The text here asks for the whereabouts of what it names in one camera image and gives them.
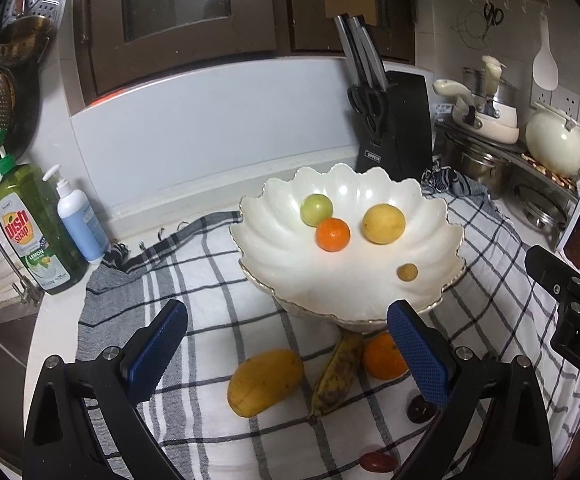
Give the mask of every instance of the blue gripper pad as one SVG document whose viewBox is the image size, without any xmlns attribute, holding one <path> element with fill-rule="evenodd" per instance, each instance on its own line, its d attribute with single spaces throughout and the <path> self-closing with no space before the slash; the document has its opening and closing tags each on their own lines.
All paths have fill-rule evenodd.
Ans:
<svg viewBox="0 0 580 480">
<path fill-rule="evenodd" d="M 417 316 L 419 329 L 406 313 L 406 309 Z M 388 332 L 403 355 L 423 398 L 442 408 L 450 397 L 448 371 L 436 358 L 425 336 L 419 332 L 429 329 L 405 300 L 398 300 L 390 305 L 387 321 Z"/>
<path fill-rule="evenodd" d="M 132 345 L 133 340 L 139 346 L 129 349 L 128 357 L 136 357 L 127 365 L 124 373 L 126 395 L 133 406 L 150 399 L 185 332 L 187 308 L 180 301 L 169 300 L 150 325 L 137 330 L 128 341 L 124 351 Z"/>
</svg>

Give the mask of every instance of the white spatula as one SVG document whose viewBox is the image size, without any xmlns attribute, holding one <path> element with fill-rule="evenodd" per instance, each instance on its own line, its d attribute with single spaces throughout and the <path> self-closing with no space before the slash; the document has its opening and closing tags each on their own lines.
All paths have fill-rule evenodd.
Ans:
<svg viewBox="0 0 580 480">
<path fill-rule="evenodd" d="M 540 26 L 540 50 L 534 58 L 532 76 L 538 86 L 551 91 L 558 86 L 558 67 L 550 52 L 548 17 L 543 12 L 538 16 L 538 24 Z"/>
</svg>

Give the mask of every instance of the green grape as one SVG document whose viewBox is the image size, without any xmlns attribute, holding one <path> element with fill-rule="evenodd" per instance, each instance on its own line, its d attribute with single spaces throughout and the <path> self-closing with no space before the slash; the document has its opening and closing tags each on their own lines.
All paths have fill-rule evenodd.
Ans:
<svg viewBox="0 0 580 480">
<path fill-rule="evenodd" d="M 332 201 L 319 193 L 311 194 L 301 204 L 301 220 L 311 227 L 316 227 L 322 220 L 330 218 L 333 212 Z"/>
</svg>

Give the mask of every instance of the dark cherry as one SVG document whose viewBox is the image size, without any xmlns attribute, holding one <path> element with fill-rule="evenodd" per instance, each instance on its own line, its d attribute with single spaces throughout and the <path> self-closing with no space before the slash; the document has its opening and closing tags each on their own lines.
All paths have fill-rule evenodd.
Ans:
<svg viewBox="0 0 580 480">
<path fill-rule="evenodd" d="M 371 451 L 359 459 L 359 465 L 370 473 L 391 473 L 399 466 L 399 461 L 395 456 Z"/>
<path fill-rule="evenodd" d="M 415 424 L 423 424 L 435 416 L 436 411 L 435 404 L 427 402 L 422 395 L 417 395 L 407 407 L 407 418 Z"/>
</svg>

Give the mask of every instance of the banana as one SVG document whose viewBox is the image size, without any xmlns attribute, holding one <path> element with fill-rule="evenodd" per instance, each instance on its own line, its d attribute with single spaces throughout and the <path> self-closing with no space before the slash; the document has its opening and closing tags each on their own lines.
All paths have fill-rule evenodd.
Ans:
<svg viewBox="0 0 580 480">
<path fill-rule="evenodd" d="M 341 329 L 339 341 L 321 377 L 312 391 L 308 422 L 316 424 L 320 416 L 333 412 L 345 400 L 363 354 L 363 335 Z"/>
</svg>

